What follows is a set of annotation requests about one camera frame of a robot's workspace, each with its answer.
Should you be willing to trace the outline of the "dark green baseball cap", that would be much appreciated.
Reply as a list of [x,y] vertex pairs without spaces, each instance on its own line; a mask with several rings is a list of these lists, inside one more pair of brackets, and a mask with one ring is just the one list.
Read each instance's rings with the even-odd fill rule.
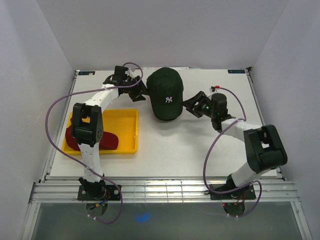
[[175,69],[159,68],[147,78],[146,87],[157,119],[173,121],[182,114],[184,84]]

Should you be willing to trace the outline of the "red baseball cap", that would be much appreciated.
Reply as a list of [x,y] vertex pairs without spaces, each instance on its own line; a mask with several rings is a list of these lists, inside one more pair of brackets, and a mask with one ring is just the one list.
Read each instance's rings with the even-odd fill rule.
[[[63,151],[68,152],[70,155],[74,155],[75,152],[80,152],[80,148],[76,142],[76,139],[72,136],[72,113],[70,114],[68,127],[64,136],[65,143],[63,144]],[[119,145],[118,137],[111,132],[103,132],[101,141],[99,142],[100,150],[116,150]]]

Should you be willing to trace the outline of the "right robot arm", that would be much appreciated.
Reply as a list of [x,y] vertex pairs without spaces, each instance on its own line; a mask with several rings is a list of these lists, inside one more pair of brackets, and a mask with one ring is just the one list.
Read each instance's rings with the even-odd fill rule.
[[219,137],[228,135],[244,143],[246,162],[231,173],[222,186],[213,188],[213,185],[206,185],[207,192],[213,197],[237,199],[261,175],[286,165],[288,156],[274,125],[250,124],[245,116],[235,118],[228,112],[227,97],[216,89],[217,86],[213,87],[209,96],[200,91],[183,101],[182,105],[197,118],[209,117]]

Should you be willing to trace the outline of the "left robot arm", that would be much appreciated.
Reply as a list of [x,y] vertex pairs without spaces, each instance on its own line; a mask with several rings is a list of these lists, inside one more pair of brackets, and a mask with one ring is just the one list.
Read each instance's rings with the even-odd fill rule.
[[113,100],[127,94],[133,102],[144,101],[148,94],[142,76],[134,76],[129,62],[117,65],[95,95],[72,109],[71,135],[80,149],[84,175],[79,178],[80,201],[118,201],[120,186],[107,184],[101,168],[99,144],[103,138],[103,112]]

